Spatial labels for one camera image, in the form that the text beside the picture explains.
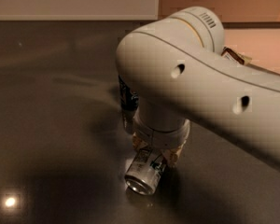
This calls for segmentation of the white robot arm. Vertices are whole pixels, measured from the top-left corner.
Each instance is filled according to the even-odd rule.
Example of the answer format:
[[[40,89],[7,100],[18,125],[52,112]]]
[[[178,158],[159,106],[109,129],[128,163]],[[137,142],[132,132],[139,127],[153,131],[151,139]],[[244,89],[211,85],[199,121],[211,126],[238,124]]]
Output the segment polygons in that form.
[[[280,76],[222,57],[224,29],[189,7],[126,35],[119,76],[139,96],[137,136],[180,146],[193,121],[280,170]]]

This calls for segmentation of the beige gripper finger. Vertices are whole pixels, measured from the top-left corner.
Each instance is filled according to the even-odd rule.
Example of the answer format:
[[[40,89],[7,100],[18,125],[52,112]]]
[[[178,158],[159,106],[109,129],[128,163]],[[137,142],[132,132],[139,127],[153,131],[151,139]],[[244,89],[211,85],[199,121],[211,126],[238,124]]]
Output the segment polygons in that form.
[[[171,148],[171,149],[163,149],[161,151],[162,156],[165,159],[165,162],[168,167],[176,167],[176,164],[179,160],[179,157],[182,153],[183,147],[185,143],[182,143],[180,146]]]
[[[148,142],[140,138],[136,133],[133,134],[133,148],[135,150],[140,150],[148,146]]]

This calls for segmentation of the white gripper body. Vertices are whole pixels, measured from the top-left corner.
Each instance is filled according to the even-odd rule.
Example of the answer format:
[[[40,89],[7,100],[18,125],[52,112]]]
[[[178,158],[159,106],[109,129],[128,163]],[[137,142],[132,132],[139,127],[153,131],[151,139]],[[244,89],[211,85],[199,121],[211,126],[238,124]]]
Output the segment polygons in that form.
[[[148,122],[143,122],[139,112],[136,112],[133,119],[133,128],[137,137],[157,149],[174,149],[183,145],[190,131],[190,121],[182,119],[181,125],[170,131],[165,131],[164,127],[153,128]]]

